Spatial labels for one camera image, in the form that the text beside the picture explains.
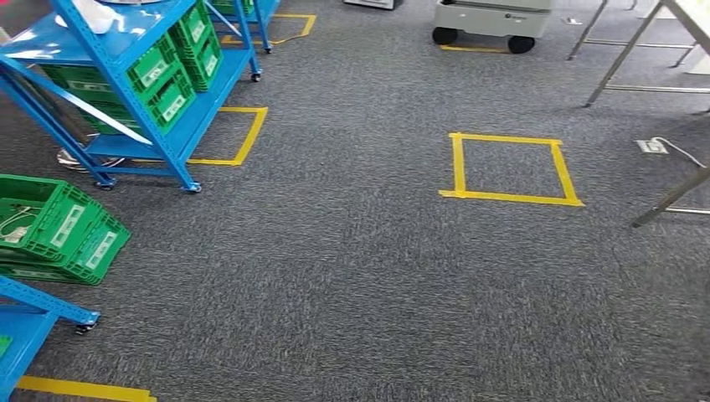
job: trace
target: metal rod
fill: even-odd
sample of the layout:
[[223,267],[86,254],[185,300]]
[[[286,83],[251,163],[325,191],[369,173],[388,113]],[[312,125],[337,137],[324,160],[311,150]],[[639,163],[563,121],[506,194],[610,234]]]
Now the metal rod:
[[674,212],[676,214],[696,214],[696,215],[710,215],[710,209],[696,209],[696,208],[666,208],[666,212]]
[[631,226],[635,228],[639,228],[644,224],[647,224],[651,222],[656,216],[659,214],[669,211],[669,212],[676,212],[676,213],[688,213],[688,214],[695,214],[692,211],[693,209],[683,209],[683,208],[678,208],[678,207],[672,207],[672,205],[679,199],[681,199],[682,196],[686,195],[688,192],[693,190],[695,187],[705,183],[708,179],[710,179],[710,167],[704,167],[703,169],[698,170],[695,174],[693,174],[689,179],[687,179],[685,182],[681,183],[680,186],[674,188],[670,193],[666,194],[665,197],[661,200],[658,205],[653,207],[650,211],[646,212],[640,218],[635,220]]
[[[586,44],[607,44],[611,46],[626,46],[628,42],[623,40],[609,39],[586,39]],[[662,49],[695,49],[695,44],[636,44],[639,48],[662,48]]]
[[567,56],[567,60],[574,60],[574,56],[579,53],[579,49],[582,47],[584,41],[587,40],[587,38],[589,37],[589,33],[592,32],[592,28],[599,21],[599,17],[601,17],[601,13],[604,12],[604,9],[606,8],[606,5],[608,3],[609,0],[602,0],[601,5],[599,5],[599,8],[597,9],[597,12],[592,17],[592,20],[589,21],[589,25],[587,25],[587,28],[584,29],[584,32],[582,32],[582,36],[579,37],[579,40],[577,41],[576,45],[572,48],[572,52],[570,52],[569,56]]
[[692,47],[691,47],[690,49],[688,49],[685,53],[683,53],[683,56],[681,56],[681,58],[678,59],[678,61],[672,66],[672,68],[673,68],[673,69],[677,69],[677,68],[680,67],[683,63],[685,63],[687,57],[690,55],[690,53],[692,53],[693,50],[695,50],[695,47],[696,47],[696,46],[697,46],[697,41],[696,41],[694,44],[692,44]]
[[606,90],[632,90],[636,92],[673,92],[678,94],[710,94],[710,88],[677,88],[671,86],[607,85]]
[[607,71],[606,75],[604,78],[601,80],[599,83],[599,86],[597,89],[594,91],[592,96],[587,100],[587,104],[584,107],[590,107],[594,104],[594,102],[599,98],[601,95],[602,91],[604,91],[605,87],[607,84],[609,84],[609,81],[611,78],[616,74],[616,70],[621,67],[621,65],[624,63],[624,60],[626,60],[626,57],[631,53],[631,50],[634,49],[634,46],[639,42],[639,39],[641,39],[641,35],[646,31],[646,29],[651,25],[653,22],[653,19],[656,17],[656,15],[661,11],[663,8],[663,3],[659,2],[653,10],[651,10],[651,13],[648,14],[648,17],[644,20],[644,22],[641,24],[639,29],[634,33],[634,37],[631,38],[629,41],[629,44],[626,45],[624,50],[619,54],[619,57],[616,58],[614,61],[614,64],[611,66],[609,71]]

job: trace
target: crate label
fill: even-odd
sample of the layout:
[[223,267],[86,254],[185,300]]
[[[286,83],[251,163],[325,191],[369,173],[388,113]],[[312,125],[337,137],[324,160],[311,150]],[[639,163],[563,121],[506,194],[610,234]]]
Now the crate label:
[[198,24],[195,25],[195,28],[193,28],[192,31],[194,43],[199,42],[199,39],[202,36],[202,32],[204,32],[205,28],[207,28],[207,26],[202,21],[198,21]]
[[160,61],[158,61],[156,65],[154,65],[153,68],[148,71],[148,74],[143,75],[141,77],[141,84],[146,86],[146,88],[148,86],[151,86],[151,84],[155,82],[155,80],[157,80],[158,77],[160,77],[160,75],[165,72],[165,70],[167,70],[167,63],[165,62],[165,60],[160,59]]
[[175,116],[176,113],[180,110],[181,107],[185,104],[185,97],[182,95],[179,95],[175,100],[172,102],[172,105],[167,108],[166,111],[162,113],[162,118],[165,119],[165,121],[170,121],[172,118]]
[[100,82],[67,81],[72,90],[89,90],[92,92],[113,92],[111,86]]
[[108,250],[111,248],[111,245],[113,245],[113,242],[116,241],[116,237],[118,237],[118,234],[113,232],[109,232],[106,236],[104,236],[104,239],[101,241],[99,246],[96,247],[96,250],[94,250],[94,254],[88,261],[86,261],[86,268],[90,268],[92,270],[96,269],[101,260],[104,259],[104,255],[106,255]]
[[59,230],[57,230],[57,233],[54,234],[52,241],[49,243],[51,243],[54,247],[63,246],[69,238],[71,230],[76,226],[76,223],[79,222],[79,218],[81,218],[81,215],[84,213],[85,209],[86,208],[81,205],[71,207],[71,210],[67,214],[66,218],[64,218],[64,222],[59,227]]
[[37,272],[37,271],[27,271],[13,269],[13,275],[22,276],[25,278],[40,278],[40,279],[67,279],[60,274],[53,274],[51,272]]
[[214,67],[217,65],[218,60],[219,59],[217,59],[217,56],[215,56],[214,54],[209,56],[209,60],[204,66],[204,71],[207,73],[208,77],[212,76],[212,73],[214,72]]

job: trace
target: cable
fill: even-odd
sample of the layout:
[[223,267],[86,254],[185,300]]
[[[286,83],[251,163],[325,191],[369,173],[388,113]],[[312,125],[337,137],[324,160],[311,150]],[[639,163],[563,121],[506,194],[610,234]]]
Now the cable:
[[28,211],[31,211],[32,209],[39,209],[39,208],[23,207],[15,215],[5,219],[2,223],[0,223],[0,239],[6,239],[7,237],[10,237],[14,233],[14,231],[12,231],[8,234],[3,234],[3,229],[5,229],[5,227],[8,226],[9,224],[11,224],[12,222],[17,222],[18,220],[20,220],[22,218],[27,218],[28,216],[37,217],[37,214],[31,214],[28,212]]
[[706,168],[706,167],[707,167],[707,166],[705,166],[704,164],[702,164],[702,162],[698,161],[693,155],[691,155],[691,154],[688,153],[688,152],[683,151],[679,146],[677,146],[676,144],[674,144],[674,143],[668,141],[666,138],[663,138],[663,137],[653,137],[653,138],[651,139],[651,141],[664,142],[664,143],[665,143],[666,145],[668,145],[669,147],[672,147],[672,148],[675,149],[676,151],[678,151],[678,152],[682,153],[683,155],[685,155],[686,157],[688,157],[688,159],[690,159],[693,163],[695,163],[695,164],[698,165],[699,167],[701,167],[701,168]]

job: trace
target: white cable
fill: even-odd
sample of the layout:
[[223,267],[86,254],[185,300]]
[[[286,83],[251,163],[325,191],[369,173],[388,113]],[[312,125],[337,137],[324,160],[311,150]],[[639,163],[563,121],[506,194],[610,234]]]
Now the white cable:
[[706,166],[705,166],[704,164],[702,164],[702,162],[698,161],[693,155],[691,155],[691,154],[688,153],[688,152],[683,151],[679,146],[677,146],[677,145],[675,145],[674,143],[668,141],[666,138],[663,138],[663,137],[653,137],[653,138],[651,139],[651,141],[664,142],[664,143],[665,143],[666,145],[668,145],[669,147],[672,147],[672,148],[675,149],[676,151],[678,151],[678,152],[682,153],[683,155],[685,155],[686,157],[688,157],[688,159],[690,159],[693,163],[695,163],[695,164],[698,165],[699,167],[701,167],[701,168],[706,168]]

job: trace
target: yellow tape square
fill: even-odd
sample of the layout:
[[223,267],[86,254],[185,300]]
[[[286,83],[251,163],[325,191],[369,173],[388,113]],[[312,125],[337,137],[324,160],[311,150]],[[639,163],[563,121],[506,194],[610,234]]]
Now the yellow tape square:
[[[305,19],[306,23],[303,25],[303,29],[301,30],[301,33],[297,34],[294,37],[291,38],[286,38],[286,39],[279,39],[279,40],[272,40],[271,44],[283,44],[286,41],[289,41],[291,39],[296,39],[296,38],[303,38],[311,34],[311,30],[313,29],[313,24],[316,23],[316,15],[315,14],[274,14],[273,18],[301,18]],[[233,35],[224,35],[221,40],[222,44],[242,44],[240,40],[235,40]],[[264,44],[260,40],[253,40],[253,44]]]
[[[454,190],[440,190],[439,194],[443,197],[452,198],[479,198],[479,199],[494,199],[498,201],[512,201],[517,203],[532,203],[532,204],[550,204],[550,205],[567,205],[570,207],[584,207],[582,201],[574,192],[574,185],[569,176],[567,165],[564,163],[564,157],[559,146],[562,145],[560,140],[549,138],[531,138],[531,137],[506,137],[506,136],[489,136],[482,134],[465,134],[462,132],[449,133],[451,138],[451,147],[453,152],[454,166]],[[474,141],[491,141],[491,142],[514,142],[519,144],[537,144],[549,145],[553,154],[553,162],[560,185],[564,193],[564,197],[541,197],[537,195],[521,195],[509,193],[484,193],[478,191],[468,191],[466,189],[466,163],[464,161],[464,140]]]
[[237,150],[236,155],[233,159],[188,159],[188,163],[201,164],[201,165],[226,165],[226,166],[239,166],[241,165],[246,156],[249,155],[251,147],[256,141],[256,137],[261,131],[261,127],[264,125],[264,119],[266,118],[266,112],[269,111],[268,107],[230,107],[223,106],[219,108],[219,111],[227,111],[233,113],[254,113],[254,121],[251,123],[249,132],[242,142],[241,147]]

